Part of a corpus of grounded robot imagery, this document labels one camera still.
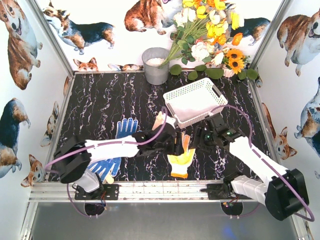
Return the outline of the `cream knit glove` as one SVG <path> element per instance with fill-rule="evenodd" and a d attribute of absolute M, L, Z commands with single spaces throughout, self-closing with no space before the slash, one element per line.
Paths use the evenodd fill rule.
<path fill-rule="evenodd" d="M 155 122 L 153 124 L 152 130 L 155 130 L 157 127 L 164 124 L 166 122 L 166 117 L 167 115 L 162 111 L 160 111 L 155 118 Z"/>

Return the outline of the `yellow coated work glove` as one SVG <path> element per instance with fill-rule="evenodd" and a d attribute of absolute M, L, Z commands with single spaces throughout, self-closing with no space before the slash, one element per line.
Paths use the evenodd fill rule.
<path fill-rule="evenodd" d="M 188 134 L 182 133 L 181 137 L 184 153 L 179 156 L 167 155 L 167 159 L 171 165 L 170 173 L 188 174 L 188 167 L 190 167 L 193 162 L 196 149 L 189 148 L 191 137 Z"/>

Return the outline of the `white glove orange cuff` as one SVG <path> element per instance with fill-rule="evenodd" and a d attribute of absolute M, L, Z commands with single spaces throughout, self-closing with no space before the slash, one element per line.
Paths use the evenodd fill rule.
<path fill-rule="evenodd" d="M 185 174 L 181 174 L 181 173 L 174 173 L 174 172 L 171 172 L 170 175 L 174 178 L 182 178 L 182 179 L 186 179 L 188 177 L 188 174 L 185 173 Z"/>

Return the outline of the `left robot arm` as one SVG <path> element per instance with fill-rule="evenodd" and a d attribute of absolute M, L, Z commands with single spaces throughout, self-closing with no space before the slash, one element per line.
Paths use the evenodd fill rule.
<path fill-rule="evenodd" d="M 62 184 L 78 183 L 87 193 L 98 189 L 110 170 L 112 161 L 149 156 L 155 152 L 180 156 L 184 153 L 181 132 L 174 124 L 162 123 L 154 130 L 138 131 L 132 118 L 117 123 L 116 137 L 109 140 L 85 140 L 71 137 L 54 154 L 53 164 Z"/>

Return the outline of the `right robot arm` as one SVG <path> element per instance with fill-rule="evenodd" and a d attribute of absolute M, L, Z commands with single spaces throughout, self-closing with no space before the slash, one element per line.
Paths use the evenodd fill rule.
<path fill-rule="evenodd" d="M 235 172 L 223 178 L 225 195 L 242 195 L 264 205 L 277 220 L 308 210 L 310 204 L 304 175 L 278 164 L 254 146 L 239 129 L 231 128 L 216 114 L 205 119 L 206 126 L 197 126 L 192 147 L 212 153 L 216 147 L 229 152 L 249 167 L 258 179 Z"/>

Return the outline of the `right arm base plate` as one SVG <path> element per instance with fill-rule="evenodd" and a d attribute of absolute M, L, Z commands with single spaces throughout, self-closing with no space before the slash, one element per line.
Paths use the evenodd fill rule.
<path fill-rule="evenodd" d="M 240 200 L 249 200 L 250 198 L 228 191 L 223 183 L 209 183 L 200 192 L 206 193 L 209 200 L 232 200 L 238 197 Z"/>

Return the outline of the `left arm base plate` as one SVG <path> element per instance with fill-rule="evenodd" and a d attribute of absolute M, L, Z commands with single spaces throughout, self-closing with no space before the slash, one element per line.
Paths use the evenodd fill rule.
<path fill-rule="evenodd" d="M 75 189 L 75 200 L 118 200 L 119 197 L 119 184 L 102 184 L 100 188 L 86 192 L 79 185 Z"/>

